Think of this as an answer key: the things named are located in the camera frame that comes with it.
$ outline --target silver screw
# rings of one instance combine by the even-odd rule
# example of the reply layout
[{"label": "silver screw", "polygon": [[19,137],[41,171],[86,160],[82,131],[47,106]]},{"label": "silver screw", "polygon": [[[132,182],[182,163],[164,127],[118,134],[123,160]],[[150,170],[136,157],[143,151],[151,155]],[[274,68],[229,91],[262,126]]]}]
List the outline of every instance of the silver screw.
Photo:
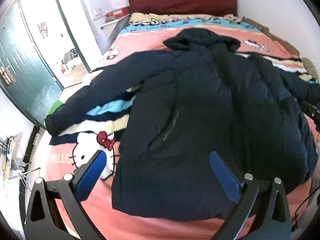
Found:
[{"label": "silver screw", "polygon": [[246,173],[246,174],[244,175],[244,178],[247,179],[247,180],[253,180],[253,176],[252,176],[251,173]]},{"label": "silver screw", "polygon": [[275,183],[276,184],[281,184],[281,179],[280,178],[275,178]]},{"label": "silver screw", "polygon": [[67,173],[66,175],[63,176],[64,180],[71,180],[72,179],[72,174],[71,173]]},{"label": "silver screw", "polygon": [[42,182],[42,178],[39,177],[39,178],[36,178],[36,184],[40,184]]}]

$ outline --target hello kitty blanket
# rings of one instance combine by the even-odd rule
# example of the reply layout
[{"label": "hello kitty blanket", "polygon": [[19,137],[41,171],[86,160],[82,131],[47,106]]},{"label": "hello kitty blanket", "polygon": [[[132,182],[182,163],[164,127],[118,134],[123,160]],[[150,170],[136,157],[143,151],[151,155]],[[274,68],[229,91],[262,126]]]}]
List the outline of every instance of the hello kitty blanket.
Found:
[{"label": "hello kitty blanket", "polygon": [[[239,22],[237,18],[147,16],[146,19],[145,15],[133,14],[131,24],[120,32],[110,50],[100,61],[100,66],[115,64],[137,51],[167,49],[162,44],[167,38],[175,36],[183,28],[201,27],[240,40],[241,47],[238,53],[244,57],[248,57],[250,53],[260,53],[274,65],[296,72],[309,82],[316,82],[306,73],[297,56],[289,54],[279,43],[273,42],[253,26]],[[107,165],[89,198],[81,205],[106,239],[210,239],[222,225],[223,220],[175,222],[133,217],[112,209],[111,185],[119,159],[119,142],[129,120],[138,88],[137,86],[124,91],[123,94],[105,102],[105,105],[95,107],[77,124],[52,138],[45,179],[61,179],[65,173],[75,172],[82,164],[87,163],[97,150],[103,150],[107,155]],[[313,131],[317,140],[318,134],[314,127]],[[288,195],[292,217],[299,204],[308,196],[310,185],[309,180]],[[57,200],[57,204],[64,222],[73,229],[62,202]],[[252,220],[253,218],[247,221],[239,237],[248,232]]]}]

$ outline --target green door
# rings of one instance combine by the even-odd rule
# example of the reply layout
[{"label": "green door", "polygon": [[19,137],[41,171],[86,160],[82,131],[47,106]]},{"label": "green door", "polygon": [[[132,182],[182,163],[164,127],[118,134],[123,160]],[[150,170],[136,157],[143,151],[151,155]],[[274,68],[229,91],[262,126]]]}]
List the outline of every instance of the green door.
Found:
[{"label": "green door", "polygon": [[0,82],[18,105],[41,125],[62,90],[31,41],[16,0],[0,21],[0,67],[8,68],[15,82]]}]

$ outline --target green mat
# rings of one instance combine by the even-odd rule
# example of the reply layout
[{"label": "green mat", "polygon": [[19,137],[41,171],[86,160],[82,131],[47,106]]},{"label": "green mat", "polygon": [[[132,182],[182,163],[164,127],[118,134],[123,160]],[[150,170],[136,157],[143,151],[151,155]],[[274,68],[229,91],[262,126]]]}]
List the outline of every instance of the green mat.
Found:
[{"label": "green mat", "polygon": [[63,105],[63,103],[58,99],[57,101],[55,101],[53,103],[53,105],[50,107],[50,109],[47,112],[47,116],[49,114],[52,114],[59,106]]}]

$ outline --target jacket hood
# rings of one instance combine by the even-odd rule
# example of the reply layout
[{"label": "jacket hood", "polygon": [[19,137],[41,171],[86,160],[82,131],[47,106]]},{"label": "jacket hood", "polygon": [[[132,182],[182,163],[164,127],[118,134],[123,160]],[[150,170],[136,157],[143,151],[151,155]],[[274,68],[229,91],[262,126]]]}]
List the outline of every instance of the jacket hood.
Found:
[{"label": "jacket hood", "polygon": [[184,29],[177,36],[165,40],[163,44],[174,50],[189,50],[192,44],[206,47],[225,44],[229,52],[235,52],[241,42],[231,37],[220,36],[207,29],[189,28]]}]

